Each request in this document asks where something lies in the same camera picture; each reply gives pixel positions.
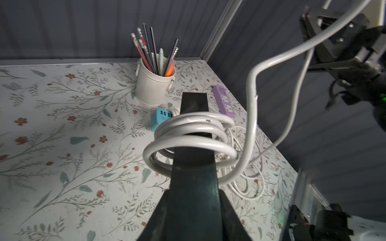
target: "blue usb charger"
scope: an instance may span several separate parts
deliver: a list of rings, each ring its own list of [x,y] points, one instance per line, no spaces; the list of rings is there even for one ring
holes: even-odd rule
[[[164,110],[162,108],[157,108],[152,114],[151,114],[151,120],[150,120],[150,127],[153,131],[157,129],[157,127],[164,121],[170,119],[173,117],[173,114],[168,111]]]

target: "purple power strip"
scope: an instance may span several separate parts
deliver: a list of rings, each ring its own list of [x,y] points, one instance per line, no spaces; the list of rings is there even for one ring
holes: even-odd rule
[[[216,85],[213,87],[213,94],[215,96],[217,106],[220,109],[220,113],[229,117],[235,116],[232,104],[230,103],[225,89],[221,85]]]

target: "table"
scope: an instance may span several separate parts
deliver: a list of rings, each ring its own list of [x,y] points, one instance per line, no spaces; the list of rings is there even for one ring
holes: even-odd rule
[[[149,127],[154,108],[135,97],[136,67],[128,62],[0,68],[2,240],[129,241],[140,235],[169,178],[142,160],[154,140]],[[223,83],[208,64],[178,61],[176,69],[160,107],[179,106],[184,91],[205,92],[209,110],[218,112],[212,86]],[[235,122],[245,126],[245,109],[227,94]],[[243,133],[235,134],[243,139]],[[271,144],[259,128],[256,139],[260,148]],[[267,186],[260,200],[245,201],[221,188],[253,240],[276,240],[297,173],[277,149],[263,162]],[[260,184],[255,180],[254,188]]]

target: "gray wall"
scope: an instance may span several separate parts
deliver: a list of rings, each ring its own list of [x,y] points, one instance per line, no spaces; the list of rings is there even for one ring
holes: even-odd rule
[[[302,42],[299,18],[305,5],[324,0],[244,0],[209,60],[209,65],[246,107],[245,79],[255,64]],[[350,0],[334,0],[345,11]],[[258,124],[271,140],[287,121],[292,92],[303,63],[298,56],[257,77]],[[296,169],[302,168],[329,202],[364,218],[386,221],[386,133],[368,103],[347,106],[341,99],[330,110],[328,74],[306,75],[298,112],[287,139],[278,147]]]
[[[130,33],[198,57],[228,0],[0,0],[0,59],[138,57]]]

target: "white metal bucket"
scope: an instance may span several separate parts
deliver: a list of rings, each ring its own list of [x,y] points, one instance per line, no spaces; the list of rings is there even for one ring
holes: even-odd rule
[[[138,76],[135,96],[138,100],[148,106],[162,104],[166,92],[170,89],[175,80],[176,68],[173,67],[173,74],[169,77],[162,77],[149,71],[140,59],[139,69],[135,73]]]

